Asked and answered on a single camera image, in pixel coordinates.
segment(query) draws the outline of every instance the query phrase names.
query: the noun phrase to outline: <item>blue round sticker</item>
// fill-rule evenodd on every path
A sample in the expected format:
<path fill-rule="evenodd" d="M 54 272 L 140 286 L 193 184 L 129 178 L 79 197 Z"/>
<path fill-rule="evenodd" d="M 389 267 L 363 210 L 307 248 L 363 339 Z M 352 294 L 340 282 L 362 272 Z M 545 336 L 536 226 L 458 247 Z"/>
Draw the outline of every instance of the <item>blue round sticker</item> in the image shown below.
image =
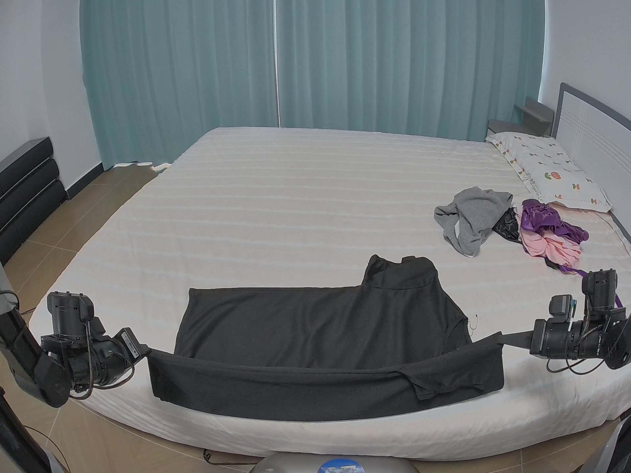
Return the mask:
<path fill-rule="evenodd" d="M 366 473 L 359 463 L 350 459 L 333 459 L 320 466 L 318 473 Z"/>

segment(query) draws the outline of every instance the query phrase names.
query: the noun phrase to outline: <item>pink garment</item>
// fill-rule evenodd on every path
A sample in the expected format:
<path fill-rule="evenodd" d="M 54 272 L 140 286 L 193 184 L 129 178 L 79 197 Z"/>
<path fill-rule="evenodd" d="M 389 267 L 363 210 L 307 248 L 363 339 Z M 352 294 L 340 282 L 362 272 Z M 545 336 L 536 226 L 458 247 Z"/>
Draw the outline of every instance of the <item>pink garment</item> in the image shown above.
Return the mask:
<path fill-rule="evenodd" d="M 578 265 L 580 259 L 578 243 L 555 235 L 549 230 L 545 230 L 541 234 L 523 230 L 521 228 L 521 213 L 517 212 L 516 217 L 521 243 L 524 244 L 528 254 L 546 256 L 550 261 L 570 268 L 575 268 Z"/>

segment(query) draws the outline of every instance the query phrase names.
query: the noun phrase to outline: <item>white bed sheet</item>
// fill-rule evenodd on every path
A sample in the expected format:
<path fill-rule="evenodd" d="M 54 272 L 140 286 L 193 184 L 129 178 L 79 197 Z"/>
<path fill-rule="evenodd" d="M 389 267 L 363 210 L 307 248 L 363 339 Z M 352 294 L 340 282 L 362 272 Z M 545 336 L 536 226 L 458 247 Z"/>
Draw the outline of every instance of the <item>white bed sheet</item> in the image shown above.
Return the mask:
<path fill-rule="evenodd" d="M 108 333 L 129 326 L 140 342 L 169 352 L 190 287 L 356 285 L 374 253 L 429 257 L 446 292 L 477 323 L 474 340 L 531 328 L 548 316 L 552 295 L 572 293 L 582 302 L 580 277 L 549 269 L 499 235 L 473 259 L 443 240 L 434 207 L 473 185 L 510 191 L 516 204 L 529 197 L 488 143 L 216 129 L 125 203 L 52 290 L 89 295 Z M 561 210 L 590 233 L 582 268 L 614 267 L 619 296 L 630 303 L 629 248 L 607 217 Z M 45 300 L 30 326 L 38 338 L 52 332 Z M 380 419 L 305 423 L 204 414 L 155 398 L 146 362 L 130 383 L 95 391 L 86 405 L 154 435 L 225 452 L 435 460 L 507 452 L 600 425 L 631 406 L 631 366 L 549 374 L 544 361 L 510 346 L 503 360 L 501 391 Z"/>

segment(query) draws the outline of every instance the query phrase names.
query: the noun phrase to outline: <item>tile floor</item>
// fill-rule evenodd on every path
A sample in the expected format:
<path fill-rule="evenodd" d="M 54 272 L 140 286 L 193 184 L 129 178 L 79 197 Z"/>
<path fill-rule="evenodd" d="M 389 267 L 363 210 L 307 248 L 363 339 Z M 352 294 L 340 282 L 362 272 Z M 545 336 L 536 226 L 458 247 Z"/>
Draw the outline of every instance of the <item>tile floor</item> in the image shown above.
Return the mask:
<path fill-rule="evenodd" d="M 156 176 L 147 166 L 117 167 L 101 174 L 71 201 L 62 204 L 20 247 L 5 272 L 20 295 L 21 309 L 35 307 L 76 252 L 106 220 Z M 64 452 L 73 473 L 230 473 L 247 472 L 251 464 L 211 465 L 200 448 L 173 443 L 96 414 L 75 401 L 50 408 L 22 392 L 0 356 L 0 386 L 23 424 L 42 431 Z M 556 438 L 505 454 L 473 461 L 414 463 L 421 473 L 569 473 L 604 443 L 616 422 Z M 33 433 L 59 457 L 49 440 Z M 216 463 L 256 459 L 213 453 Z M 9 471 L 0 456 L 0 471 Z"/>

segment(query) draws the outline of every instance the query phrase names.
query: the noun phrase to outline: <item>gray garment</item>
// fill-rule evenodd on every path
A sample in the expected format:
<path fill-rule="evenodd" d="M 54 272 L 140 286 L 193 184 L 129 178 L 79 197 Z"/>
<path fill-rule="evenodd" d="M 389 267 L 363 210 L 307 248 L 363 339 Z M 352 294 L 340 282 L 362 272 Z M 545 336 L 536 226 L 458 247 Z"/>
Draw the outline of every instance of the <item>gray garment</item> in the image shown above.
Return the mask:
<path fill-rule="evenodd" d="M 434 219 L 442 226 L 446 241 L 460 254 L 473 257 L 511 206 L 511 193 L 475 186 L 456 194 L 449 205 L 434 209 Z"/>

